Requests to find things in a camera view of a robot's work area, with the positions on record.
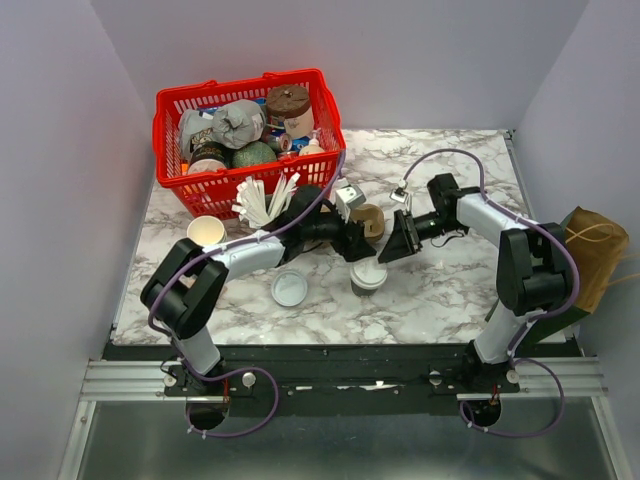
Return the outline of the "white plastic cup lid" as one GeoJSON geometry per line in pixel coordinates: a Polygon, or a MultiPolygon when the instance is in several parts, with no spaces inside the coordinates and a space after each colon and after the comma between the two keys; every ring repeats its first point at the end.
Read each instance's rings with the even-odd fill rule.
{"type": "Polygon", "coordinates": [[[360,274],[373,273],[374,271],[387,272],[386,265],[379,264],[378,260],[375,257],[370,257],[353,263],[350,267],[350,272],[353,270],[360,274]]]}

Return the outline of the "black paper coffee cup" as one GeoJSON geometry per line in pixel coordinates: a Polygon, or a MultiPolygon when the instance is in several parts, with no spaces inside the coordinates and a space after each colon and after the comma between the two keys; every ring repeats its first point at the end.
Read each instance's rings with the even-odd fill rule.
{"type": "Polygon", "coordinates": [[[386,282],[387,278],[386,271],[360,274],[353,270],[350,272],[351,290],[358,297],[370,297],[386,282]]]}

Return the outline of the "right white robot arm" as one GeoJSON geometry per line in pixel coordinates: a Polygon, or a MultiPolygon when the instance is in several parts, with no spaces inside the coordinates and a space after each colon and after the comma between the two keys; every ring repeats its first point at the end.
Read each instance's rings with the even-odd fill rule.
{"type": "Polygon", "coordinates": [[[425,240],[470,230],[498,249],[498,301],[485,329],[466,347],[456,372],[461,384],[480,392],[505,371],[540,318],[563,307],[579,275],[567,258],[559,225],[519,218],[492,205],[481,188],[459,187],[451,174],[435,176],[427,189],[434,210],[418,217],[395,211],[393,230],[378,262],[387,264],[415,255],[425,240]]]}

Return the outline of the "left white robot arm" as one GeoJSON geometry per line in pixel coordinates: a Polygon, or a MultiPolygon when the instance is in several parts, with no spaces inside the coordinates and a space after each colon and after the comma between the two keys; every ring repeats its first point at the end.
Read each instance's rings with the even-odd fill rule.
{"type": "Polygon", "coordinates": [[[188,238],[174,244],[143,287],[140,300],[150,319],[161,322],[153,328],[167,335],[186,359],[187,382],[197,393],[209,395],[221,385],[221,353],[207,323],[225,284],[283,266],[310,243],[330,244],[349,263],[375,256],[364,224],[350,220],[347,212],[364,201],[356,186],[337,189],[330,202],[320,188],[304,185],[285,211],[250,236],[207,248],[188,238]]]}

